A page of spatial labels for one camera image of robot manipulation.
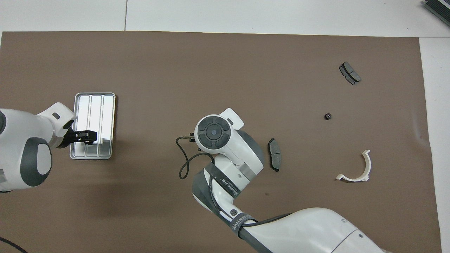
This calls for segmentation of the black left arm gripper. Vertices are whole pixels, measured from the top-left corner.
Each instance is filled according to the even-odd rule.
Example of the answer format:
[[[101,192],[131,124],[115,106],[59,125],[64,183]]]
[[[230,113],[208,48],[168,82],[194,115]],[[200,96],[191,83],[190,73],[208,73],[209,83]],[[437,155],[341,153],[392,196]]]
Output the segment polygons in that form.
[[[85,131],[67,131],[58,148],[65,148],[73,142],[95,142],[97,141],[97,132]]]

